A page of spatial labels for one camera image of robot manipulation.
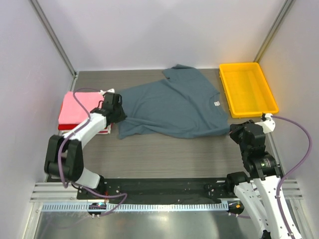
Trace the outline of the blue-grey t-shirt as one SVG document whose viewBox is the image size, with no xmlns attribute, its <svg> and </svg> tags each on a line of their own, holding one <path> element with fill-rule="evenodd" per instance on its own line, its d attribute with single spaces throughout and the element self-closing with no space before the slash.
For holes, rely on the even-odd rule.
<svg viewBox="0 0 319 239">
<path fill-rule="evenodd" d="M 161 133 L 176 138 L 219 136 L 230 130 L 220 92 L 197 69 L 177 64 L 164 79 L 120 92 L 127 118 L 119 138 Z"/>
</svg>

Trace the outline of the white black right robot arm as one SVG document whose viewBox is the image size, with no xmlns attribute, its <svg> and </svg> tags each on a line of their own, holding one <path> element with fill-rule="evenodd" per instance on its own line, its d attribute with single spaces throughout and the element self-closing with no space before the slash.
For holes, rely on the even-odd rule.
<svg viewBox="0 0 319 239">
<path fill-rule="evenodd" d="M 230 138 L 239 145 L 245 172 L 226 177 L 225 191 L 237 197 L 251 218 L 260 239 L 302 238 L 287 206 L 281 174 L 275 158 L 266 151 L 266 134 L 275 122 L 262 117 L 261 122 L 246 121 L 230 125 Z"/>
</svg>

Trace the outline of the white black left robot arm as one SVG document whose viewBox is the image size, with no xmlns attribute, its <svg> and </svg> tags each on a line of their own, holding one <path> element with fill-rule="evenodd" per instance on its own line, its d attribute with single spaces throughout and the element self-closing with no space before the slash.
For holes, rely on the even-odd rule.
<svg viewBox="0 0 319 239">
<path fill-rule="evenodd" d="M 85 168 L 83 148 L 99 132 L 127 117 L 122 107 L 123 98 L 112 90 L 99 91 L 97 94 L 101 99 L 97 106 L 89 111 L 76 94 L 77 92 L 71 92 L 87 117 L 69 132 L 50 137 L 44 172 L 58 176 L 65 188 L 68 183 L 74 183 L 83 187 L 93 198 L 100 199 L 106 196 L 107 191 L 104 177 Z"/>
</svg>

